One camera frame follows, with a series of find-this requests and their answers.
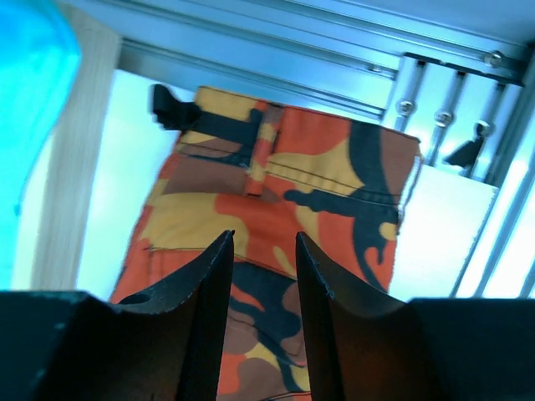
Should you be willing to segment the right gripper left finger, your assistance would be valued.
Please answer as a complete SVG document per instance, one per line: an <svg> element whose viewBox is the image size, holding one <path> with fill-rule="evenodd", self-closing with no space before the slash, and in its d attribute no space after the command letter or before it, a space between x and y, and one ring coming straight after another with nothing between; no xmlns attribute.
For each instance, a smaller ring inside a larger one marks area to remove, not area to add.
<svg viewBox="0 0 535 401"><path fill-rule="evenodd" d="M116 304L79 291L3 292L2 399L215 399L232 268L225 231Z"/></svg>

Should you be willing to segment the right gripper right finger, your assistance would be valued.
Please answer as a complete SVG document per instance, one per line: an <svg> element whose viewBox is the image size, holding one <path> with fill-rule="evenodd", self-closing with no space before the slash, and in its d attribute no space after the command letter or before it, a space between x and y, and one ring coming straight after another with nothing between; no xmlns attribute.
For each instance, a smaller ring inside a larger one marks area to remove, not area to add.
<svg viewBox="0 0 535 401"><path fill-rule="evenodd" d="M531 299L399 301L296 238L315 400L531 400Z"/></svg>

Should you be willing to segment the orange camouflage trousers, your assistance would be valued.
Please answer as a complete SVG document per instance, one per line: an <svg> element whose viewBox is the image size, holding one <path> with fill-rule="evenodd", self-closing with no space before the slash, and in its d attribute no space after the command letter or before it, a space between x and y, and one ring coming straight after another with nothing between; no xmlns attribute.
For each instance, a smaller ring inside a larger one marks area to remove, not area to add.
<svg viewBox="0 0 535 401"><path fill-rule="evenodd" d="M178 137L130 238L113 302L234 234L220 400L310 397L296 236L351 274L390 286L417 138L381 125L201 87L182 102L164 85L151 111Z"/></svg>

